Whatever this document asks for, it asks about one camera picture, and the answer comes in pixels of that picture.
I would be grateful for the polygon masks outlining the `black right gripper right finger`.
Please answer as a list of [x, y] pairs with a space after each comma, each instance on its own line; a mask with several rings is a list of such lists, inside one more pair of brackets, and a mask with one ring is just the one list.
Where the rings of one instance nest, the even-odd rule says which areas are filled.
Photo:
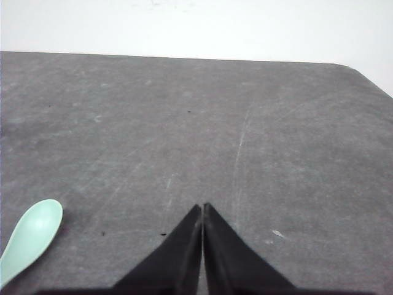
[[203, 249], [210, 294], [291, 294], [295, 287], [250, 248], [210, 203], [203, 206]]

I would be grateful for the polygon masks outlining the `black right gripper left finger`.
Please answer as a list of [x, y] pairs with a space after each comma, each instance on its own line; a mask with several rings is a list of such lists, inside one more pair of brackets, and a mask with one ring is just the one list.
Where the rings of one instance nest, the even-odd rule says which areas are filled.
[[201, 232], [201, 207], [194, 205], [163, 243], [113, 288], [128, 294], [196, 294]]

